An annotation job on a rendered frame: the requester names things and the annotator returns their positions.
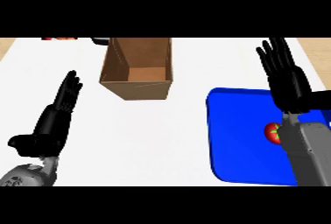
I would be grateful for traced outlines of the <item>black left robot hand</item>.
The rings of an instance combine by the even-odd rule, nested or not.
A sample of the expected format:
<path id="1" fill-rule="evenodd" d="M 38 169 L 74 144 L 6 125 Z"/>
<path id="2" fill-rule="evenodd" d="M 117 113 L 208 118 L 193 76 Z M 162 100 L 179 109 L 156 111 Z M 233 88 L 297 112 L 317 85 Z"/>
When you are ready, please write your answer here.
<path id="1" fill-rule="evenodd" d="M 46 106 L 38 117 L 34 132 L 12 136 L 7 141 L 20 157 L 47 158 L 59 155 L 68 140 L 71 115 L 81 87 L 77 71 L 72 70 L 60 83 L 54 101 Z"/>

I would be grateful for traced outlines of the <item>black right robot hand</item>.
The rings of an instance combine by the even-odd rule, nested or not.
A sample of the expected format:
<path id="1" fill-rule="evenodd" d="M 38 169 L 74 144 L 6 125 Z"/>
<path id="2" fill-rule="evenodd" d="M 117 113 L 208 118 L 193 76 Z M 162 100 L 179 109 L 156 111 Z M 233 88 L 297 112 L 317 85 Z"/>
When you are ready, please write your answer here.
<path id="1" fill-rule="evenodd" d="M 313 91 L 306 72 L 295 64 L 283 38 L 269 38 L 255 48 L 267 77 L 273 104 L 286 114 L 331 110 L 331 90 Z"/>

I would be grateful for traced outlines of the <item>red tomato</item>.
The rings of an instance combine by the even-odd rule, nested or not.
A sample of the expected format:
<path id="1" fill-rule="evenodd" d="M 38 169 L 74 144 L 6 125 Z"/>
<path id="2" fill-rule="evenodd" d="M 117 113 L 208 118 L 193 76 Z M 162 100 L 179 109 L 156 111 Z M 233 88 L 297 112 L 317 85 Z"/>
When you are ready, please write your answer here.
<path id="1" fill-rule="evenodd" d="M 263 134 L 264 134 L 267 141 L 276 145 L 281 144 L 281 138 L 279 138 L 279 134 L 278 134 L 279 127 L 281 127 L 281 124 L 278 122 L 270 122 L 266 124 L 266 126 L 263 128 Z"/>

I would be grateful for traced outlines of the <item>blue tray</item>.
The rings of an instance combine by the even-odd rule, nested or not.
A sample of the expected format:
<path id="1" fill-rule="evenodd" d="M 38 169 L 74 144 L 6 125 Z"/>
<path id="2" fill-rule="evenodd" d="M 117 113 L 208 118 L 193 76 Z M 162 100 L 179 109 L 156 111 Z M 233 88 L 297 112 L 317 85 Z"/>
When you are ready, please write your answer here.
<path id="1" fill-rule="evenodd" d="M 267 123 L 282 125 L 283 112 L 270 92 L 217 87 L 205 100 L 211 171 L 233 183 L 297 186 L 288 156 L 264 137 Z M 301 123 L 322 123 L 331 129 L 331 110 L 297 114 Z"/>

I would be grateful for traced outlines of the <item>brown cardboard box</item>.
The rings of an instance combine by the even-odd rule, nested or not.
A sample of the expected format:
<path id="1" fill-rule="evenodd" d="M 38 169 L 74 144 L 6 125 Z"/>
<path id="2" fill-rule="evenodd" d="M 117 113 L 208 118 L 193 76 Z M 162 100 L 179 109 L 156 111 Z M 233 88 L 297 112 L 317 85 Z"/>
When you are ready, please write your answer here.
<path id="1" fill-rule="evenodd" d="M 171 38 L 111 38 L 99 83 L 125 101 L 165 100 L 173 83 Z"/>

